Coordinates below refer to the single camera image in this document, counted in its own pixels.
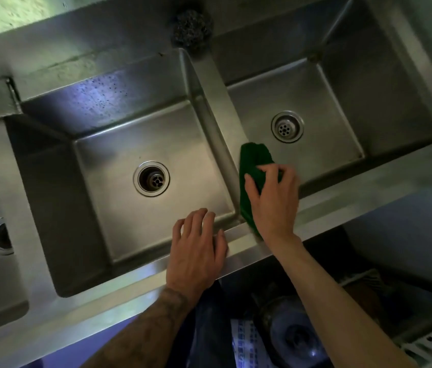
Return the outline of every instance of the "cloth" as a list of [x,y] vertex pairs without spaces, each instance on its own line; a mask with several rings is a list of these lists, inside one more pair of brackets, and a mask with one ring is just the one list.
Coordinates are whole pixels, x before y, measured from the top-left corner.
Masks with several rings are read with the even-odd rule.
[[248,225],[253,229],[256,235],[259,231],[255,225],[252,215],[252,206],[247,192],[245,191],[245,174],[248,173],[255,181],[255,185],[262,193],[262,188],[266,182],[266,173],[257,168],[257,165],[265,165],[274,163],[269,150],[264,144],[256,144],[253,142],[245,143],[240,149],[240,212],[242,217],[247,221]]

